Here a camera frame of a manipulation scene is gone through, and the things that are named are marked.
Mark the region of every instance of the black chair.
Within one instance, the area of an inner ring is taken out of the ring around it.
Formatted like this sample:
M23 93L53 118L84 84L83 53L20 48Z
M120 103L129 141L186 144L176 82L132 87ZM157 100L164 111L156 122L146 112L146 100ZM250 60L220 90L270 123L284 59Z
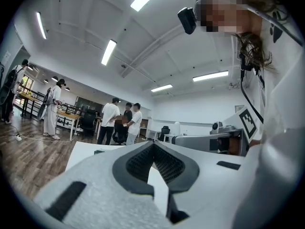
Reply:
M158 138L159 141L163 141L164 140L164 135L165 134L169 134L171 130L168 128L168 126L163 126L163 128L161 129L161 135Z
M91 134L94 136L94 121L96 118L96 113L94 110L88 109L84 115L84 118L81 120L80 128L83 129L82 136Z
M112 135L112 138L114 142L119 145L126 142L126 127L124 127L123 125L114 125L114 134Z

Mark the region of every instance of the wooden floor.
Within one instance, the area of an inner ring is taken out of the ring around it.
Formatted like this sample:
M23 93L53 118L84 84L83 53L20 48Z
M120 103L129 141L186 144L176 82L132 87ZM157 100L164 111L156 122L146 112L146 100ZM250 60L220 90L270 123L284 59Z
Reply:
M96 136L84 139L77 136L72 142L56 143L23 137L22 141L18 142L14 136L4 136L17 134L14 128L16 127L24 136L53 141L50 137L42 136L43 121L23 119L20 114L21 110L14 107L11 126L0 123L2 164L10 184L29 198L34 198L40 188L64 172L77 141L97 144L97 140ZM60 141L68 141L70 138L69 130L57 128L56 134L61 137ZM143 142L143 140L137 138L135 142Z

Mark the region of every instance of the black t-shirt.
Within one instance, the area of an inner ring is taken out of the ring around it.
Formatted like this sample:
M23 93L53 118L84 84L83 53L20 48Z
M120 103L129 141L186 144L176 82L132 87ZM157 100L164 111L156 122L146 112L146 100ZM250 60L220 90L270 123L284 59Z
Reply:
M125 110L124 116L127 116L128 122L132 120L132 112Z

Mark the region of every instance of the white t-shirt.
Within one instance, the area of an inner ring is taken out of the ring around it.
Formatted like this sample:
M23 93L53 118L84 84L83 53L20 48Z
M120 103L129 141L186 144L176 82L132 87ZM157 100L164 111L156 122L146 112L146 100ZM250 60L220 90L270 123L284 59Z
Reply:
M281 18L285 16L281 12L276 12L276 14L277 17L280 16ZM293 35L301 38L301 35L297 33L297 30L292 25L291 19L288 18L286 22L287 23L284 24L284 26ZM275 71L267 69L261 71L261 75L265 82L265 90L262 90L260 83L258 83L260 93L260 114L264 118L264 124L260 122L260 133L262 133L262 143L264 143L267 139L282 133L285 130L283 118L272 99L272 91L287 72L295 67L304 51L303 48L285 32L281 33L277 27L272 26L271 23L266 20L263 20L260 36L263 41L265 58L268 59L270 55L270 61L272 60L271 65L275 68Z
M142 122L142 113L140 111L136 112L132 117L132 121L134 123L128 128L128 133L131 135L138 135Z
M51 104L51 108L52 111L57 112L57 104L55 104L55 101L58 101L59 98L61 97L61 88L59 86L54 86L52 87L52 102L53 104Z
M21 65L17 65L17 68L14 67L13 70L16 69L16 72L20 70L20 72L17 74L17 79L14 88L11 90L14 94L17 93L18 85L21 83L23 76L24 76L24 69L21 67Z
M120 110L119 107L114 105L114 104L106 104L105 107L102 110L102 113L104 114L103 116L103 121L102 121L102 126L110 126L114 127L115 121L109 122L112 118L120 115Z

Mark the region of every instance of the desk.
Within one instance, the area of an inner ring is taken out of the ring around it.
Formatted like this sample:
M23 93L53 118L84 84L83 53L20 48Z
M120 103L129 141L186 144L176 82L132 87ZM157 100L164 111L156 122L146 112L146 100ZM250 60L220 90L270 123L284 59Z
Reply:
M153 132L154 133L154 140L156 140L157 138L157 133L161 133L161 131L156 131L156 130L151 130L151 129L147 129L148 133L146 134L146 140L148 138L148 135Z
M96 140L98 140L98 139L99 139L99 135L100 135L101 126L102 126L102 122L100 121L100 122L99 122L99 130L98 130L98 132L97 132L97 137L96 137Z
M164 134L164 142L165 142L165 140L166 140L166 137L168 137L168 141L169 141L169 143L172 143L172 138L174 137L175 135L173 135L173 134Z
M37 99L37 98L34 98L34 97L24 93L24 92L21 92L20 96L22 96L24 98L23 107L22 107L22 113L21 113L20 116L22 118L31 119L32 118L32 113L33 113L34 103L35 103L35 101L40 101L40 100ZM27 106L28 106L29 100L33 101L33 104L32 104L32 108L30 110L30 117L27 117L26 112L27 112Z
M96 126L95 126L95 133L97 132L97 127L99 127L99 132L100 132L100 123L102 123L102 119L96 118L97 122L96 122Z
M125 146L109 146L109 145L98 145L98 144L76 142L71 152L70 158L68 160L66 171L70 169L72 166L81 162L83 159L93 156L94 151L96 150L111 151L121 147L125 147Z
M72 124L71 124L71 131L70 131L70 141L72 141L72 134L73 134L73 127L74 127L74 122L75 120L77 120L76 122L76 127L75 127L75 133L74 135L76 135L77 132L77 126L78 126L78 122L80 120L80 116L78 114L67 114L66 112L62 112L59 109L57 110L57 115L62 115L65 116L67 118L72 119Z
M140 137L140 131L141 131L141 129L146 130L147 127L140 127L138 137Z

